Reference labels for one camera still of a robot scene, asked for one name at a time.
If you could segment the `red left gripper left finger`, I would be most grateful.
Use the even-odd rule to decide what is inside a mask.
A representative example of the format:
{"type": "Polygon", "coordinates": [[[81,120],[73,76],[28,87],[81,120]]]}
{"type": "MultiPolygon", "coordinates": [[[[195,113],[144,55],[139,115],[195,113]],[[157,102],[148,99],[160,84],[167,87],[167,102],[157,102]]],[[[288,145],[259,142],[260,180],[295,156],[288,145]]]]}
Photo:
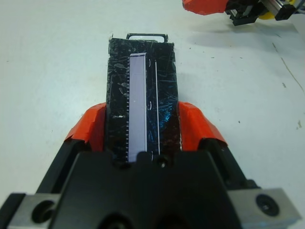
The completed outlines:
{"type": "Polygon", "coordinates": [[[79,152],[103,151],[106,103],[90,107],[65,137],[37,193],[58,194],[79,152]]]}

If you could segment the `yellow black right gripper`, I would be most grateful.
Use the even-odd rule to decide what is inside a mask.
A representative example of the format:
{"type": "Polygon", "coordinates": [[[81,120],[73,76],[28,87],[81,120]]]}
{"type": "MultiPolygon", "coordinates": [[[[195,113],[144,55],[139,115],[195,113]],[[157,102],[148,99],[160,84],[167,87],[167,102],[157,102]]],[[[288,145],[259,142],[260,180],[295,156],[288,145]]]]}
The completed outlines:
{"type": "Polygon", "coordinates": [[[285,21],[305,13],[305,0],[182,0],[182,4],[185,10],[199,15],[225,11],[235,26],[257,19],[285,21]]]}

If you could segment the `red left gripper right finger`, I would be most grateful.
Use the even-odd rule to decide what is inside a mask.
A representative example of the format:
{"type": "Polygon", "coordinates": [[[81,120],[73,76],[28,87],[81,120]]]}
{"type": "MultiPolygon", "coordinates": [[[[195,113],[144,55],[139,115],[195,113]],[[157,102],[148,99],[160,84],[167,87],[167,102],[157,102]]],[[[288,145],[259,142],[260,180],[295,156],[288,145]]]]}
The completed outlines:
{"type": "Polygon", "coordinates": [[[245,177],[224,137],[198,107],[179,102],[179,115],[183,151],[209,152],[228,190],[259,188],[245,177]]]}

